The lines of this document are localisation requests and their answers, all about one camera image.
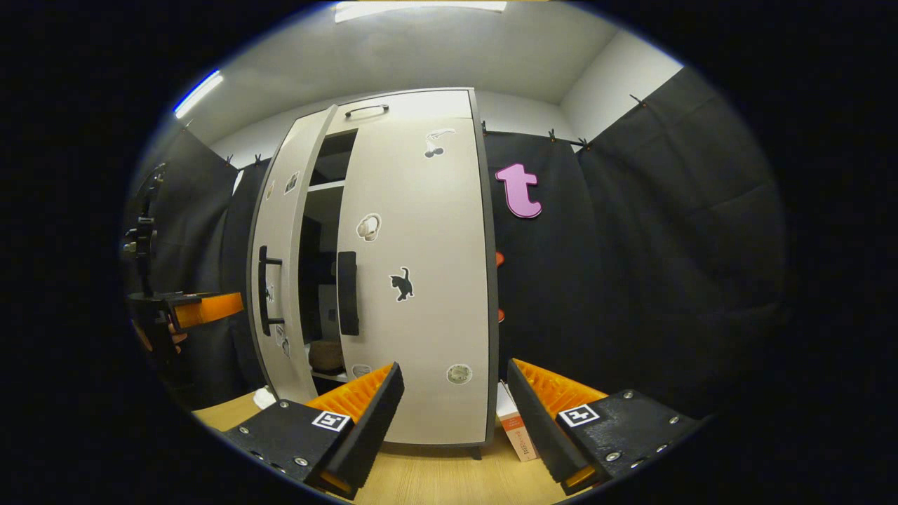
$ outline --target black curtain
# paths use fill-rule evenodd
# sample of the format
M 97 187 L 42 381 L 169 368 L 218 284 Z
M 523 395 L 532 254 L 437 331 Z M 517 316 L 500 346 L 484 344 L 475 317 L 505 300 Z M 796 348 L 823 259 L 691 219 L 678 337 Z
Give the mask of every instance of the black curtain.
M 752 134 L 697 73 L 644 103 L 577 153 L 601 268 L 589 384 L 698 417 L 762 366 L 783 309 L 783 210 Z
M 599 303 L 596 234 L 589 193 L 567 142 L 518 133 L 489 132 L 489 165 L 498 267 L 499 377 L 509 358 L 595 384 L 594 333 Z M 496 172 L 522 164 L 537 176 L 531 201 L 542 205 L 531 219 L 508 209 Z
M 244 306 L 250 303 L 246 272 L 252 213 L 256 208 L 256 201 L 270 161 L 270 158 L 260 160 L 242 168 L 243 175 L 231 197 L 224 220 L 220 263 L 221 289 L 225 293 L 241 293 Z M 250 319 L 246 312 L 228 318 L 228 333 L 231 335 L 240 373 L 246 384 L 246 392 L 263 387 L 265 377 L 256 356 Z
M 150 209 L 157 236 L 150 274 L 156 292 L 219 292 L 225 220 L 237 171 L 184 128 L 168 127 L 157 137 L 138 169 L 135 185 L 153 167 L 166 163 L 164 182 Z M 139 202 L 125 212 L 123 228 L 136 223 Z M 124 265 L 126 289 L 140 290 L 133 263 Z M 246 392 L 228 333 L 233 315 L 191 328 L 180 343 L 175 399 L 195 410 Z

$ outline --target headphones sticker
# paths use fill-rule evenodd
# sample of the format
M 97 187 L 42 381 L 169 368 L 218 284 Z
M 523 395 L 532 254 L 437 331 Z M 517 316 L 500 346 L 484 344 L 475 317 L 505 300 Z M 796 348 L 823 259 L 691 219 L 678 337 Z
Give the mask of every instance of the headphones sticker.
M 381 217 L 377 214 L 368 214 L 356 226 L 356 234 L 365 242 L 377 240 L 377 234 L 381 229 Z
M 455 129 L 454 128 L 435 129 L 434 131 L 431 131 L 430 133 L 428 133 L 427 135 L 424 136 L 424 141 L 427 142 L 427 151 L 424 153 L 425 158 L 432 158 L 434 156 L 439 156 L 445 152 L 445 150 L 442 147 L 435 146 L 434 143 L 431 142 L 431 140 L 436 140 L 439 137 L 441 137 L 447 133 L 455 133 Z

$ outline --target ceiling light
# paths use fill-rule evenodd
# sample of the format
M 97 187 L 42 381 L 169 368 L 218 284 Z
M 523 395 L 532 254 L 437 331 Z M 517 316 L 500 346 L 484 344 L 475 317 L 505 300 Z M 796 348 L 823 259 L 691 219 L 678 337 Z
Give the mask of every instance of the ceiling light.
M 465 7 L 501 13 L 506 4 L 507 2 L 340 2 L 334 6 L 334 22 L 415 7 Z
M 192 109 L 200 99 L 206 96 L 207 93 L 212 91 L 212 88 L 218 86 L 223 80 L 224 78 L 218 70 L 209 74 L 209 77 L 203 79 L 203 82 L 199 83 L 199 86 L 193 88 L 193 91 L 191 91 L 190 94 L 188 94 L 184 100 L 181 100 L 178 106 L 174 108 L 174 117 L 178 119 L 183 118 L 187 111 Z

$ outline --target door handle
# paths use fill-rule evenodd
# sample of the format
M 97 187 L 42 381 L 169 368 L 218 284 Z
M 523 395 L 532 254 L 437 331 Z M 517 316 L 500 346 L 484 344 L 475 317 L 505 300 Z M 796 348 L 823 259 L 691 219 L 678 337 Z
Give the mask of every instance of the door handle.
M 382 103 L 381 105 L 368 105 L 367 107 L 359 107 L 358 109 L 353 109 L 352 111 L 349 111 L 349 112 L 346 113 L 346 117 L 348 118 L 348 117 L 351 116 L 352 113 L 355 112 L 355 111 L 362 111 L 362 110 L 364 110 L 364 109 L 373 109 L 373 108 L 375 108 L 375 107 L 383 107 L 383 112 L 389 112 L 389 111 L 390 111 L 390 106 L 387 105 L 386 103 Z
M 268 265 L 281 265 L 283 262 L 277 258 L 268 257 L 269 247 L 262 245 L 259 248 L 259 316 L 262 320 L 262 331 L 266 336 L 271 336 L 272 324 L 283 324 L 283 318 L 269 319 L 269 304 L 265 299 L 267 283 L 265 282 L 265 267 Z
M 339 330 L 344 335 L 358 335 L 356 270 L 355 251 L 337 253 L 337 312 Z

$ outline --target cardboard box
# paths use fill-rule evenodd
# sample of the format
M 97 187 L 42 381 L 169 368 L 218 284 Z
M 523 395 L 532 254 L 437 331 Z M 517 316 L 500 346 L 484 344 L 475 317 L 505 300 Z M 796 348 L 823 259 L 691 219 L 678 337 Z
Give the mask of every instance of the cardboard box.
M 502 423 L 511 445 L 515 448 L 517 456 L 521 461 L 530 461 L 539 456 L 536 447 L 527 434 L 527 428 L 521 419 L 521 414 L 517 411 L 517 405 L 508 392 L 508 386 L 504 382 L 499 382 L 498 391 L 496 393 L 496 415 Z

